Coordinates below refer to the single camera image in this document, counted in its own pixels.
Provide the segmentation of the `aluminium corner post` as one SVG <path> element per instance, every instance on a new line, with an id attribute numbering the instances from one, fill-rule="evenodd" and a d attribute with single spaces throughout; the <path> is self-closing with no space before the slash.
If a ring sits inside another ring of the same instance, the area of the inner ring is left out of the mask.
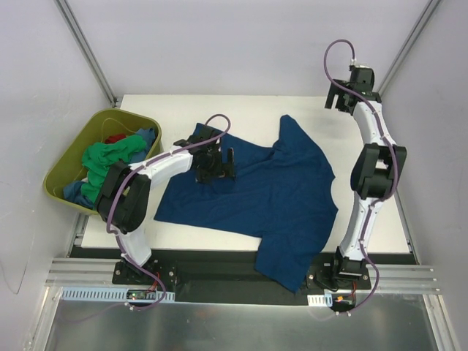
<path id="1" fill-rule="evenodd" d="M 97 58 L 94 55 L 90 44 L 88 43 L 86 35 L 83 32 L 78 19 L 72 10 L 72 7 L 66 0 L 54 0 L 53 2 L 64 19 L 67 28 L 69 29 L 75 43 L 82 53 L 88 68 L 91 70 L 91 74 L 94 76 L 95 81 L 104 94 L 105 99 L 111 107 L 116 107 L 118 103 L 118 97 L 115 95 L 108 82 L 108 79 L 106 78 L 99 62 L 97 61 Z"/>
<path id="2" fill-rule="evenodd" d="M 398 53 L 393 59 L 388 71 L 385 73 L 384 78 L 382 79 L 377 92 L 380 97 L 385 96 L 386 91 L 389 89 L 391 83 L 396 78 L 399 70 L 403 66 L 403 63 L 406 61 L 408 56 L 411 54 L 412 49 L 416 45 L 420 36 L 426 29 L 427 25 L 431 21 L 435 12 L 438 10 L 439 6 L 443 3 L 443 0 L 429 0 L 426 2 L 423 10 L 419 14 L 417 20 L 409 31 L 406 39 L 403 41 L 402 46 L 400 47 Z"/>

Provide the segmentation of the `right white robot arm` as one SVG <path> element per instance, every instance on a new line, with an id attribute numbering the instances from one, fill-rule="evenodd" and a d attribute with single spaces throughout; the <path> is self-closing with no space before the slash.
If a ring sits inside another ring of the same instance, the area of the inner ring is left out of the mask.
<path id="1" fill-rule="evenodd" d="M 373 90 L 374 70 L 351 64 L 349 80 L 331 80 L 327 109 L 350 114 L 357 123 L 363 148 L 350 176 L 354 203 L 346 234 L 331 264 L 316 272 L 314 282 L 327 290 L 353 287 L 368 271 L 368 245 L 377 214 L 393 196 L 407 150 L 390 136 L 382 117 L 382 100 Z"/>

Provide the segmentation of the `green t shirt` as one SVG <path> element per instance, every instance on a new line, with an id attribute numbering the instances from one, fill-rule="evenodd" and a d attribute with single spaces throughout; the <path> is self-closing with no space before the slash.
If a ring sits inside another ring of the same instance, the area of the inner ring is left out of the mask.
<path id="1" fill-rule="evenodd" d="M 141 135 L 130 135 L 115 143 L 95 143 L 82 156 L 82 166 L 87 169 L 87 182 L 81 194 L 94 206 L 110 166 L 116 162 L 130 164 L 135 155 L 147 154 L 147 141 Z"/>

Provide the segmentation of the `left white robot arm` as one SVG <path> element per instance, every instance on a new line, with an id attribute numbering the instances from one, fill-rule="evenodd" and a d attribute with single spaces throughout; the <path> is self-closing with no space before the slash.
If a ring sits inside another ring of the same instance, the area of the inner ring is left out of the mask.
<path id="1" fill-rule="evenodd" d="M 151 190 L 191 170 L 201 184 L 220 178 L 234 180 L 234 148 L 222 150 L 226 134 L 203 125 L 187 139 L 175 141 L 169 151 L 142 162 L 118 161 L 110 166 L 95 205 L 107 232 L 116 239 L 123 266 L 138 284 L 157 281 L 143 224 Z"/>

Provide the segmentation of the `left aluminium corner post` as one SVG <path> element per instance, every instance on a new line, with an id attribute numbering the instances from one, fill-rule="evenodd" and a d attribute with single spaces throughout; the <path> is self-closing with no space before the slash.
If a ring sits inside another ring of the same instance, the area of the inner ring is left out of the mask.
<path id="1" fill-rule="evenodd" d="M 108 82 L 108 79 L 106 78 L 99 62 L 97 61 L 97 58 L 94 55 L 90 44 L 88 43 L 86 35 L 83 32 L 78 19 L 72 10 L 72 7 L 66 0 L 54 0 L 53 2 L 64 19 L 67 28 L 69 29 L 75 43 L 82 53 L 88 68 L 91 70 L 91 74 L 94 76 L 95 81 L 104 94 L 105 99 L 111 107 L 116 107 L 118 103 L 118 97 L 115 95 Z"/>

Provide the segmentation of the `red t shirt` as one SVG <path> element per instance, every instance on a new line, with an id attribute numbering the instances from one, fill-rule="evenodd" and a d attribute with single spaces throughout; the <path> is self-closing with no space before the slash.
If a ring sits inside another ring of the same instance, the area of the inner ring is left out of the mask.
<path id="1" fill-rule="evenodd" d="M 111 135 L 105 140 L 105 144 L 114 144 L 126 137 L 127 136 L 125 134 Z"/>

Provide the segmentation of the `olive green plastic bin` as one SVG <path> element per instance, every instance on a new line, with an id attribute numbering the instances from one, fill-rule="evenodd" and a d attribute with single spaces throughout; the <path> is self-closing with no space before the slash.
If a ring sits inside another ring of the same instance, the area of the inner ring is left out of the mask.
<path id="1" fill-rule="evenodd" d="M 156 140 L 149 149 L 146 159 L 162 152 L 162 129 L 157 121 L 115 108 L 108 108 L 95 113 L 45 176 L 43 188 L 46 195 L 82 214 L 96 215 L 96 211 L 69 202 L 64 198 L 63 188 L 74 181 L 85 178 L 87 175 L 87 169 L 82 166 L 81 162 L 83 153 L 89 146 L 97 142 L 103 142 L 111 135 L 129 134 L 139 129 L 150 128 L 154 129 Z"/>

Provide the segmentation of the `teal blue t shirt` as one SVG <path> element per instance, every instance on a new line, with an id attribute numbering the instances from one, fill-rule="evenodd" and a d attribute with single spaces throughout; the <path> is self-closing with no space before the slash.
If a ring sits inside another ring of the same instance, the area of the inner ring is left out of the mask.
<path id="1" fill-rule="evenodd" d="M 148 143 L 147 154 L 148 154 L 150 148 L 152 147 L 154 141 L 156 140 L 156 134 L 155 134 L 154 128 L 139 129 L 133 135 L 141 135 L 147 141 Z M 146 156 L 143 156 L 143 154 L 135 155 L 130 164 L 142 162 Z M 86 180 L 74 181 L 66 185 L 63 189 L 64 199 L 68 202 L 81 205 L 84 208 L 94 209 L 94 206 L 92 206 L 91 201 L 85 198 L 84 196 L 82 196 L 81 194 L 80 190 L 81 190 L 82 185 L 84 185 L 85 182 L 87 182 L 87 175 L 86 175 Z"/>

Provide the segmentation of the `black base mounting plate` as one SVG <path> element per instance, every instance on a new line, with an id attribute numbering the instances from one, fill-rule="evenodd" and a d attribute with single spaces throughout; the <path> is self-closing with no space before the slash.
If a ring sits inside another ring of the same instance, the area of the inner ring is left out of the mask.
<path id="1" fill-rule="evenodd" d="M 326 287 L 336 293 L 369 291 L 369 272 L 357 281 L 332 280 L 331 254 L 316 256 L 297 292 L 254 269 L 255 252 L 153 250 L 143 266 L 156 275 L 178 302 L 305 306 L 308 295 Z"/>

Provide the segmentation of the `aluminium frame rail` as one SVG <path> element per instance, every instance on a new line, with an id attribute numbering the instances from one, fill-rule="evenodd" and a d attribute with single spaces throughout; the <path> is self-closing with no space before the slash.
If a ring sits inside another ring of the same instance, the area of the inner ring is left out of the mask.
<path id="1" fill-rule="evenodd" d="M 57 286 L 110 286 L 116 274 L 117 260 L 56 258 L 46 283 Z M 269 282 L 246 263 L 162 264 L 156 268 L 159 278 L 181 282 L 187 278 L 221 282 Z M 426 265 L 376 265 L 369 268 L 366 281 L 377 285 L 378 293 L 440 295 L 442 285 L 435 270 Z"/>

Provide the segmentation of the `blue printed t shirt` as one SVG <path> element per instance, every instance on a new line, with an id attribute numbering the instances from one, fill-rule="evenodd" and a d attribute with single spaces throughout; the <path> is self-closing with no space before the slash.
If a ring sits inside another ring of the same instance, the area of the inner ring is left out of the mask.
<path id="1" fill-rule="evenodd" d="M 296 293 L 336 219 L 333 169 L 289 115 L 279 119 L 279 136 L 271 147 L 225 135 L 222 153 L 229 150 L 235 179 L 202 184 L 192 171 L 176 175 L 154 218 L 260 238 L 256 270 Z"/>

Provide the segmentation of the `right aluminium corner post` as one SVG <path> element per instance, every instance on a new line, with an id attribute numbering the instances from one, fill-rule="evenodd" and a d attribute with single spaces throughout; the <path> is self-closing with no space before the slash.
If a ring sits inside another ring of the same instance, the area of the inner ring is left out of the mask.
<path id="1" fill-rule="evenodd" d="M 416 45 L 420 36 L 426 29 L 427 25 L 431 21 L 435 12 L 438 10 L 439 6 L 443 3 L 443 0 L 429 0 L 426 2 L 423 10 L 419 14 L 417 20 L 409 31 L 406 39 L 403 41 L 402 46 L 400 47 L 398 53 L 393 59 L 388 71 L 385 73 L 384 78 L 382 79 L 377 92 L 380 97 L 385 96 L 386 91 L 389 89 L 391 83 L 396 78 L 399 70 L 403 66 L 403 63 L 406 61 L 408 56 L 411 54 L 412 49 Z"/>

